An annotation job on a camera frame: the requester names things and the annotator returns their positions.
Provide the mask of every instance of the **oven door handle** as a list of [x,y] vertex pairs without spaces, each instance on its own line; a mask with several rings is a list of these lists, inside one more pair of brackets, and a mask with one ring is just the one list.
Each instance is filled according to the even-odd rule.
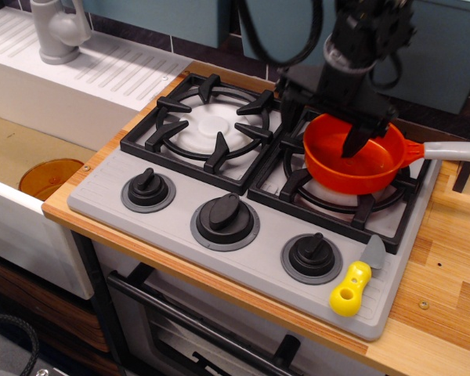
[[[135,280],[135,278],[131,277],[125,278],[116,271],[111,272],[107,277],[108,286],[115,288],[138,303],[153,309],[170,321],[181,325],[188,331],[191,331],[210,343],[217,345],[220,349],[227,351],[254,368],[261,370],[266,374],[275,376],[300,376],[300,374],[287,368],[300,346],[300,341],[297,338],[287,335],[277,350],[277,354],[272,359],[269,359],[256,350],[250,349],[248,346],[236,339],[230,338],[221,333],[213,326],[203,322],[195,316],[192,316],[187,311],[180,309],[161,298],[161,293],[155,291],[156,294],[152,295],[150,292],[144,291],[140,287],[143,279],[139,281],[136,280],[137,283],[133,283]],[[282,348],[287,349],[287,354],[282,352]]]

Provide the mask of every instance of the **toy stove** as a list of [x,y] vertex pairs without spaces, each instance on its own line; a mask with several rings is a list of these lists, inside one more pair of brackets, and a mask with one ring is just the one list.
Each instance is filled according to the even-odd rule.
[[[361,338],[385,326],[439,163],[414,162],[382,192],[349,196],[313,180],[305,110],[284,129],[273,93],[189,75],[74,190],[83,215]],[[387,255],[353,317],[329,294],[373,234]]]

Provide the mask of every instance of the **sink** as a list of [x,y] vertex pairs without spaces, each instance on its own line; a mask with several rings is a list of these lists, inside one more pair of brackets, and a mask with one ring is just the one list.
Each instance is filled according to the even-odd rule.
[[17,183],[59,153],[86,162],[191,60],[100,33],[67,64],[45,64],[38,50],[31,14],[0,9],[0,257],[89,299],[71,232]]
[[98,150],[190,59],[94,32],[74,61],[42,62],[30,13],[0,9],[0,118]]

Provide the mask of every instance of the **gray faucet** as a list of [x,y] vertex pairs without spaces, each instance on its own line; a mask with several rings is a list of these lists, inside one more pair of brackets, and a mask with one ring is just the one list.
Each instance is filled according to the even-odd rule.
[[75,59],[78,48],[91,38],[82,0],[72,0],[76,14],[66,14],[60,0],[30,0],[40,42],[40,57],[47,64],[64,64]]

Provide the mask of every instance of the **gray stove top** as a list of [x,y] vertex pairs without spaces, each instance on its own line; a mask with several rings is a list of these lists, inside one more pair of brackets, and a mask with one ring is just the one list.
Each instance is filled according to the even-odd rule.
[[[344,278],[349,264],[360,258],[365,244],[251,201],[245,195],[240,199],[254,208],[260,228],[254,240],[237,251],[213,251],[200,245],[190,227],[194,212],[205,202],[227,194],[225,190],[119,149],[74,190],[68,198],[68,205],[76,212],[222,274],[304,313],[361,338],[374,340],[381,335],[388,318],[439,166],[439,162],[431,163],[397,254],[387,254],[382,269],[373,271],[373,278],[363,293],[362,307],[353,317],[334,313],[328,299],[332,289]],[[130,211],[122,204],[122,187],[149,167],[173,181],[174,200],[166,208],[154,213]],[[383,222],[388,223],[386,214],[380,216],[377,226]],[[304,284],[286,273],[280,260],[281,253],[291,238],[318,232],[334,243],[341,253],[341,271],[331,282],[321,285]]]

